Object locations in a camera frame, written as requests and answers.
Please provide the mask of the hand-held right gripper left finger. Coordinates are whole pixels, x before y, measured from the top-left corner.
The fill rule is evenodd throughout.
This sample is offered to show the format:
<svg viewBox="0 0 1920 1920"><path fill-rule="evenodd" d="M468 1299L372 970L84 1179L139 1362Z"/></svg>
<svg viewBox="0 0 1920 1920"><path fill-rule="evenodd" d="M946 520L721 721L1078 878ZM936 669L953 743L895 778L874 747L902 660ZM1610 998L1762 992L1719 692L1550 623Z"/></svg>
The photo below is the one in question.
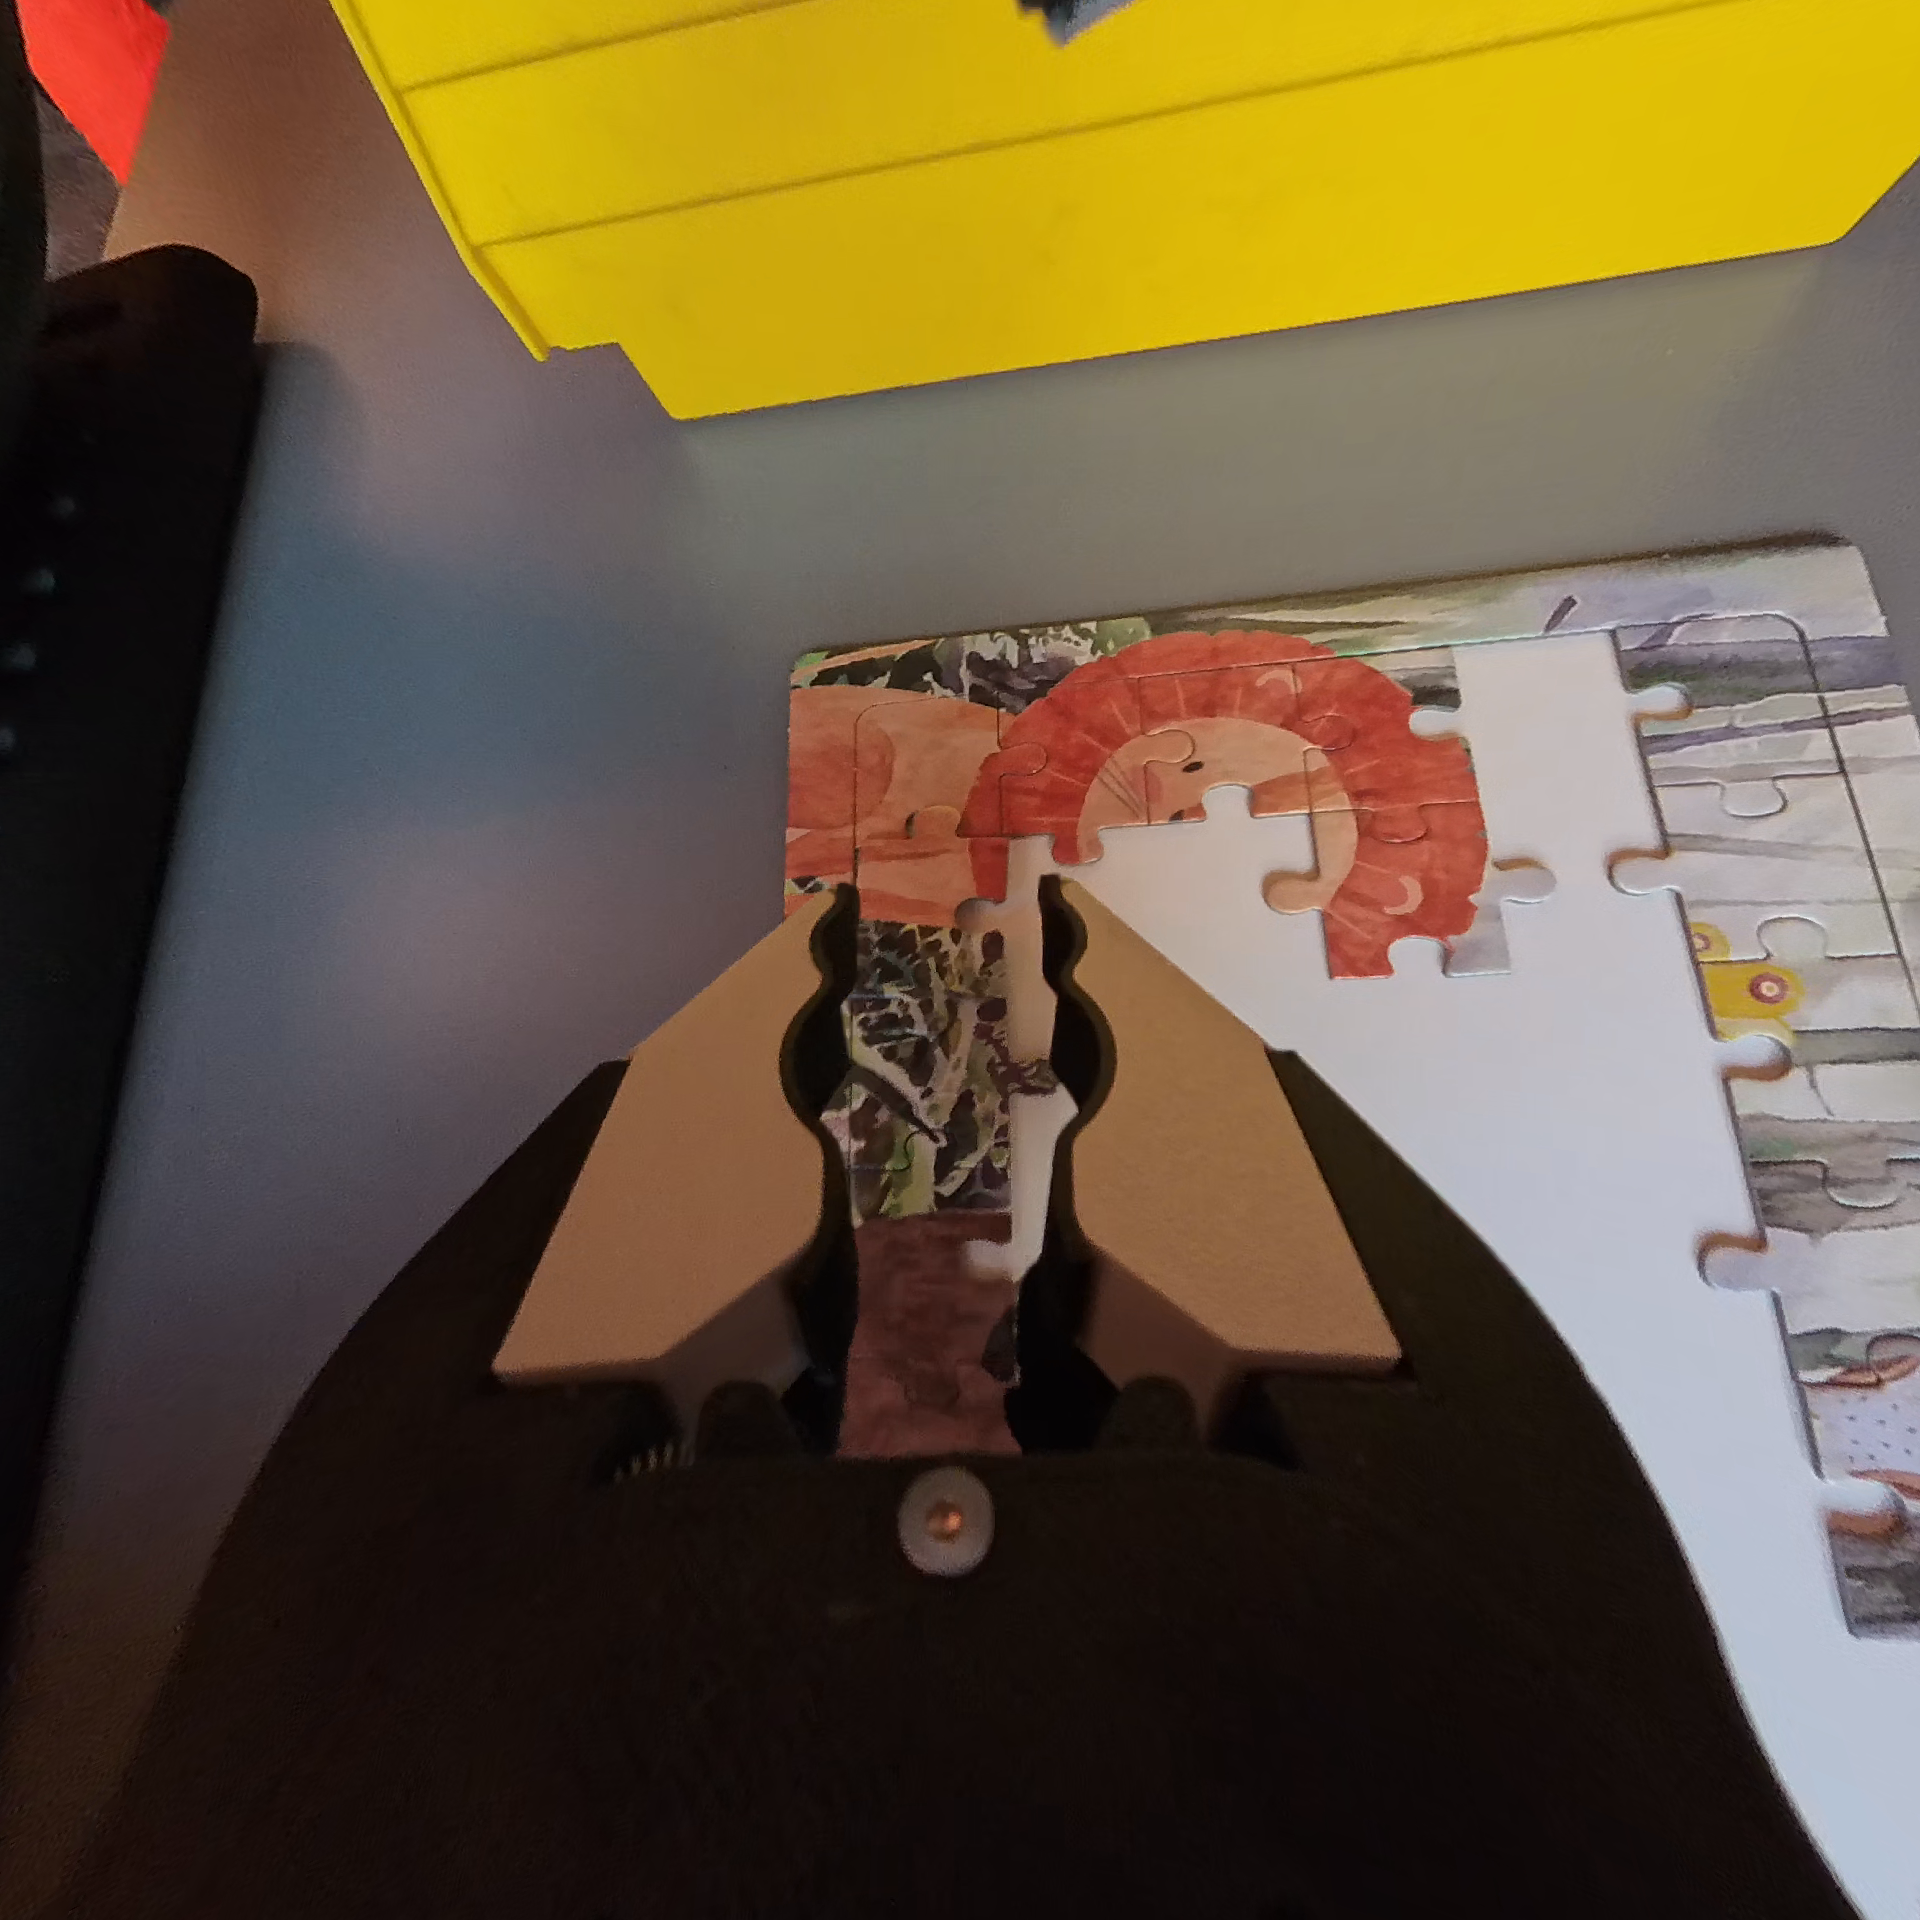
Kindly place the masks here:
<svg viewBox="0 0 1920 1920"><path fill-rule="evenodd" d="M833 1250L834 1071L807 1021L834 1016L855 884L798 902L706 992L654 1025L496 1352L496 1375L645 1382L700 1422L721 1382L787 1394L807 1362L798 1289Z"/></svg>

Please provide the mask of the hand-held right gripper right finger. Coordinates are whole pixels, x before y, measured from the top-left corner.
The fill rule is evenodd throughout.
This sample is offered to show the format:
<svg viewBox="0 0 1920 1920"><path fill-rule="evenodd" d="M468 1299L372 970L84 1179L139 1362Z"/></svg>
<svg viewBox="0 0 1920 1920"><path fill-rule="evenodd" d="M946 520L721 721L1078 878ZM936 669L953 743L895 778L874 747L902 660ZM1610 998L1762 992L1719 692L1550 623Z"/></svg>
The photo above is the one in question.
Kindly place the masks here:
<svg viewBox="0 0 1920 1920"><path fill-rule="evenodd" d="M1052 1071L1047 1239L1020 1279L1014 1422L1103 1422L1127 1382L1226 1422L1249 1375L1396 1375L1283 1071L1249 1021L1078 878L1041 878Z"/></svg>

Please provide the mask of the partly assembled jigsaw puzzle board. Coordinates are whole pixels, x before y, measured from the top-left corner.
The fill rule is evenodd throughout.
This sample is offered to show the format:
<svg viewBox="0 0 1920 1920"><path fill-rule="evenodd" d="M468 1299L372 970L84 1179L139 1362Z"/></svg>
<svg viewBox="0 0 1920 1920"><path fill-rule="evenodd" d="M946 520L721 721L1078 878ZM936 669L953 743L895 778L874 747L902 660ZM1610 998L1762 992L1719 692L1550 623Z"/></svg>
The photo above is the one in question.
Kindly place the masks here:
<svg viewBox="0 0 1920 1920"><path fill-rule="evenodd" d="M787 908L859 884L855 1449L1041 1255L1041 875L1299 1053L1643 1449L1861 1911L1916 1911L1916 706L1841 538L855 637Z"/></svg>

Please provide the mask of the yellow plastic bin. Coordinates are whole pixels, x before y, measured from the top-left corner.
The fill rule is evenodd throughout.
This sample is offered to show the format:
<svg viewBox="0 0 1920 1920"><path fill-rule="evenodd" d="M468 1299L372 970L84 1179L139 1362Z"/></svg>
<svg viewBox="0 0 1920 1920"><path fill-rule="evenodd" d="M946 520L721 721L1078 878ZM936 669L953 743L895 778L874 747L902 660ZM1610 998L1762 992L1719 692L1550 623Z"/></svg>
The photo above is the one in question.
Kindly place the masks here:
<svg viewBox="0 0 1920 1920"><path fill-rule="evenodd" d="M1916 7L336 7L532 354L673 421L1824 244Z"/></svg>

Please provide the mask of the red object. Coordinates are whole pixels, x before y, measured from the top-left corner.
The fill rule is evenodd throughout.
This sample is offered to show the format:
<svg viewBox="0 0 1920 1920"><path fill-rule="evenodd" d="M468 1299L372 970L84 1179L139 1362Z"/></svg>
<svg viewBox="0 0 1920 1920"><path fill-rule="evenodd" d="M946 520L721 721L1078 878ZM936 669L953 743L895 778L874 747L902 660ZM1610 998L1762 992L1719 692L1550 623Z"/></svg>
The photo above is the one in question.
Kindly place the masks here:
<svg viewBox="0 0 1920 1920"><path fill-rule="evenodd" d="M171 39L162 13L148 0L19 0L11 13L36 87L124 181Z"/></svg>

